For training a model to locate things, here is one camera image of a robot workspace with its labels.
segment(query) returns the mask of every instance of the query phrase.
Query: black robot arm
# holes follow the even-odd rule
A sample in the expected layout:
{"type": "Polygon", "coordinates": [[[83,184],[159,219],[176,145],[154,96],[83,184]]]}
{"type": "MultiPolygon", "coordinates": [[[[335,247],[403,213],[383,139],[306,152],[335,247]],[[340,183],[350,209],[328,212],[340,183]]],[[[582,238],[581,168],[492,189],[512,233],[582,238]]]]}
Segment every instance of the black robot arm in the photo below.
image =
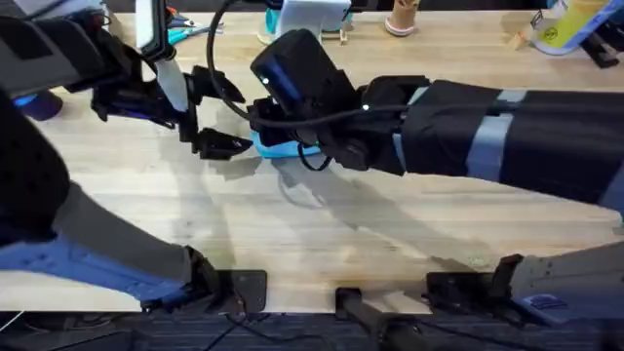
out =
{"type": "Polygon", "coordinates": [[[476,177],[624,212],[624,94],[424,76],[382,76],[355,89],[305,30],[274,42],[252,71],[271,94],[250,106],[265,145],[294,139],[348,169],[476,177]],[[347,110],[348,118],[322,121],[347,110]]]}

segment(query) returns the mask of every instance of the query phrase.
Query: wooden tabletop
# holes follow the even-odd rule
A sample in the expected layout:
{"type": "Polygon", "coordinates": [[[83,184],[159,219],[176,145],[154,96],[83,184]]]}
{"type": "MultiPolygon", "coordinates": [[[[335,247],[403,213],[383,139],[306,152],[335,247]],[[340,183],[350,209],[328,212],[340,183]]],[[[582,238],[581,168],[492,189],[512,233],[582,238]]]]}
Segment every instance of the wooden tabletop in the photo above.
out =
{"type": "MultiPolygon", "coordinates": [[[[210,22],[210,14],[188,15],[210,22]]],[[[419,13],[418,31],[403,39],[384,31],[384,16],[357,15],[347,46],[326,43],[354,84],[425,74],[496,88],[624,91],[624,68],[600,70],[583,52],[507,50],[531,12],[419,13]]],[[[120,19],[132,35],[132,18],[120,19]]],[[[263,48],[255,37],[263,14],[224,21],[217,66],[248,100],[265,96],[249,70],[263,48]]],[[[184,70],[205,64],[205,42],[177,46],[184,70]]],[[[89,93],[59,94],[61,115],[37,125],[73,179],[109,210],[193,246],[217,268],[265,269],[268,311],[332,311],[336,287],[358,286],[385,310],[425,313],[403,292],[422,293],[429,271],[490,270],[506,254],[559,254],[622,238],[615,212],[480,180],[337,165],[310,173],[295,159],[271,162],[254,150],[229,163],[200,161],[176,132],[122,118],[102,123],[89,93]]],[[[227,133],[249,130],[218,100],[205,100],[199,116],[227,133]]],[[[0,310],[138,310],[120,292],[56,278],[3,272],[0,282],[0,310]]]]}

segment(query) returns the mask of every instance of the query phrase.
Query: black cable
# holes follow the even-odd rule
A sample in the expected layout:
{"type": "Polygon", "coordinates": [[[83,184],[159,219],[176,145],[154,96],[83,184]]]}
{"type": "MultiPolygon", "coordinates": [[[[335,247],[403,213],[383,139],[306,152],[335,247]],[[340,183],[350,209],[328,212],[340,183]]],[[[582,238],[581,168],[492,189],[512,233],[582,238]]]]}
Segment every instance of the black cable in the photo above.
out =
{"type": "Polygon", "coordinates": [[[244,331],[255,335],[257,337],[263,338],[269,342],[272,342],[274,344],[285,344],[285,343],[291,343],[291,342],[295,342],[295,341],[301,341],[301,340],[320,340],[322,341],[327,350],[332,350],[335,351],[335,347],[333,347],[333,344],[327,340],[324,336],[320,335],[320,334],[308,334],[308,333],[304,333],[304,334],[299,334],[299,335],[295,335],[295,336],[289,336],[289,337],[278,337],[278,336],[271,336],[271,335],[267,335],[261,331],[257,331],[255,329],[253,329],[252,327],[246,326],[244,324],[238,323],[238,321],[235,321],[234,319],[232,319],[232,317],[230,317],[229,315],[225,315],[225,318],[234,326],[237,326],[238,328],[243,329],[244,331]]]}
{"type": "MultiPolygon", "coordinates": [[[[388,105],[388,106],[372,106],[367,109],[358,109],[358,110],[350,110],[350,111],[342,111],[329,116],[323,116],[315,119],[305,120],[305,121],[271,121],[263,118],[257,118],[252,116],[247,111],[238,107],[228,96],[223,87],[220,85],[215,69],[215,38],[216,31],[218,29],[218,24],[223,17],[223,14],[227,11],[227,9],[238,2],[239,0],[226,0],[221,7],[216,11],[213,16],[213,20],[210,25],[210,30],[208,32],[208,41],[206,43],[206,62],[208,64],[208,69],[211,75],[211,79],[213,81],[214,88],[216,92],[219,94],[223,102],[236,114],[246,119],[249,122],[256,123],[258,125],[262,125],[269,128],[276,129],[296,129],[296,128],[309,128],[315,126],[326,125],[328,123],[337,122],[346,118],[352,118],[355,116],[364,116],[364,115],[372,115],[382,112],[404,112],[409,109],[407,105],[388,105]]],[[[498,110],[500,113],[514,111],[518,109],[521,105],[515,102],[507,102],[507,101],[497,101],[493,104],[483,105],[483,104],[467,104],[467,105],[453,105],[453,106],[444,106],[441,107],[438,111],[434,112],[434,114],[443,113],[444,111],[448,111],[449,109],[494,109],[498,110]]],[[[601,114],[622,114],[620,109],[615,108],[604,108],[602,106],[587,106],[587,105],[556,105],[556,104],[548,104],[548,103],[540,103],[540,104],[524,104],[522,105],[522,109],[526,111],[533,111],[534,113],[549,113],[549,112],[558,112],[558,113],[601,113],[601,114]]]]}
{"type": "Polygon", "coordinates": [[[358,110],[350,110],[338,112],[329,116],[324,116],[316,119],[306,120],[306,121],[292,121],[292,122],[283,122],[283,121],[271,121],[263,118],[257,118],[249,114],[247,111],[243,110],[239,106],[237,106],[232,99],[227,95],[223,87],[218,81],[218,77],[216,75],[215,68],[215,38],[216,38],[216,30],[218,29],[218,24],[221,22],[221,18],[223,14],[227,11],[227,9],[238,2],[239,0],[226,0],[223,2],[221,7],[214,13],[213,20],[211,21],[210,29],[208,31],[208,41],[206,43],[206,63],[208,64],[208,70],[211,75],[211,79],[213,81],[214,89],[218,93],[219,97],[223,100],[223,102],[236,114],[246,119],[249,122],[257,123],[258,125],[262,125],[269,128],[277,128],[277,129],[296,129],[296,128],[306,128],[306,127],[314,127],[326,125],[327,123],[332,123],[336,121],[340,121],[346,118],[351,118],[359,115],[372,115],[376,113],[382,112],[403,112],[407,110],[409,107],[407,105],[388,105],[388,106],[378,106],[371,107],[369,109],[358,109],[358,110]]]}
{"type": "Polygon", "coordinates": [[[226,336],[228,336],[231,332],[234,332],[238,328],[237,325],[233,324],[228,327],[225,331],[223,331],[219,336],[217,336],[203,351],[212,350],[217,344],[219,344],[226,336]]]}
{"type": "Polygon", "coordinates": [[[549,351],[548,349],[545,349],[545,348],[542,348],[542,347],[538,347],[538,346],[529,346],[529,345],[524,345],[524,344],[518,343],[518,342],[507,341],[507,340],[499,340],[497,338],[493,338],[493,337],[489,337],[489,336],[481,336],[481,335],[475,335],[475,334],[472,334],[472,333],[469,333],[469,332],[456,331],[454,329],[438,326],[437,324],[425,322],[425,321],[422,321],[422,320],[419,320],[419,319],[416,320],[416,323],[418,325],[422,325],[422,326],[425,326],[427,328],[431,328],[431,329],[434,329],[434,330],[437,330],[437,331],[440,331],[440,332],[445,332],[445,333],[452,334],[452,335],[457,335],[457,336],[461,336],[461,337],[471,338],[471,339],[474,339],[474,340],[478,340],[478,341],[481,341],[481,342],[487,342],[487,343],[490,343],[490,344],[505,346],[505,347],[519,349],[519,350],[526,350],[526,351],[549,351]]]}
{"type": "Polygon", "coordinates": [[[35,20],[38,19],[42,16],[45,16],[46,14],[48,14],[49,12],[53,11],[54,9],[58,8],[60,5],[68,2],[70,0],[56,0],[54,2],[51,2],[50,4],[42,7],[41,9],[33,12],[30,15],[26,15],[23,18],[21,18],[22,20],[35,20]]]}
{"type": "Polygon", "coordinates": [[[310,165],[310,163],[308,162],[307,158],[305,157],[305,154],[303,153],[303,144],[299,143],[296,146],[296,152],[299,155],[299,160],[301,161],[301,163],[303,164],[303,166],[305,166],[306,169],[312,171],[312,172],[320,172],[323,171],[325,168],[327,168],[330,163],[332,162],[332,157],[326,156],[325,157],[325,161],[323,161],[323,163],[321,164],[321,166],[319,166],[318,168],[313,167],[312,165],[310,165]]]}

